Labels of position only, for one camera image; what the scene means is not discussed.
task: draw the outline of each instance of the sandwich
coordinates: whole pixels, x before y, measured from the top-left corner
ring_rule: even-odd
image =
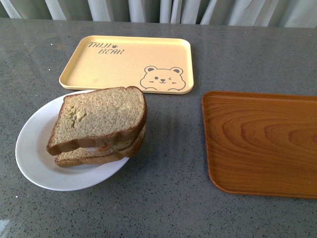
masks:
[[[147,104],[134,86],[64,97],[46,150],[61,167],[134,156],[145,136]]]

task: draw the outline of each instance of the white curtain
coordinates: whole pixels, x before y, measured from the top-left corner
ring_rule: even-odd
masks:
[[[317,27],[317,0],[0,0],[0,17]]]

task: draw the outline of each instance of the gray countertop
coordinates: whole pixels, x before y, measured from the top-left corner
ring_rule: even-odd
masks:
[[[195,85],[146,94],[142,148],[109,179],[47,190],[20,172],[15,144],[33,113],[72,92],[58,78],[90,35],[185,39]],[[317,237],[315,200],[212,184],[201,107],[210,90],[316,95],[316,82],[317,29],[0,19],[0,236]]]

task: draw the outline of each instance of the bread crust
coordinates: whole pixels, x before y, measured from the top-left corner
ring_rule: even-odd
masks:
[[[76,150],[76,158],[70,153],[62,153],[55,157],[55,164],[60,167],[71,167],[71,166],[78,166],[78,165],[94,165],[94,164],[105,164],[113,161],[121,160],[123,157],[133,157],[135,156],[143,143],[145,137],[145,127],[140,132],[136,140],[126,149],[122,151],[115,151],[113,154],[105,155],[106,152],[87,152],[81,148]]]
[[[118,87],[118,89],[129,89],[129,88],[135,88],[137,90],[139,90],[141,93],[142,91],[135,87],[135,86],[130,86],[127,88],[124,87]],[[69,98],[69,97],[74,97],[77,96],[78,94],[75,95],[68,95],[64,98],[64,102],[65,99]],[[129,139],[136,139],[138,134],[140,133],[140,131],[142,130],[143,126],[146,123],[146,119],[147,119],[147,114],[148,114],[148,109],[147,109],[147,103],[146,103],[146,99],[144,97],[144,94],[142,93],[142,97],[144,100],[144,110],[142,113],[142,118],[139,121],[139,123],[137,125],[134,125],[132,127],[129,127],[125,130],[119,130],[119,131],[115,131],[113,133],[108,133],[108,134],[104,134],[104,135],[98,135],[98,136],[86,136],[85,138],[80,138],[80,139],[70,139],[68,141],[53,145],[53,139],[55,138],[56,135],[56,126],[58,125],[58,123],[61,121],[61,117],[62,117],[62,112],[64,107],[66,107],[66,104],[63,103],[60,109],[60,112],[58,114],[58,118],[57,121],[54,125],[54,128],[52,130],[51,136],[49,138],[46,150],[51,154],[51,155],[58,155],[62,152],[69,152],[75,149],[78,149],[80,147],[82,148],[88,148],[88,147],[103,147],[103,146],[112,146],[114,144],[116,144],[119,141],[125,141],[125,140],[129,140]]]

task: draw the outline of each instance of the bear ear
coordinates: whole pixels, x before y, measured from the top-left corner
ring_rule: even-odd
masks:
[[[148,66],[148,67],[146,67],[146,68],[144,69],[144,71],[145,71],[146,73],[148,73],[148,72],[151,72],[151,71],[153,71],[153,70],[155,70],[155,69],[157,69],[155,66]]]
[[[183,70],[181,68],[179,68],[179,67],[173,67],[170,70],[172,70],[172,71],[174,71],[174,72],[176,72],[178,74],[182,74],[183,73]]]

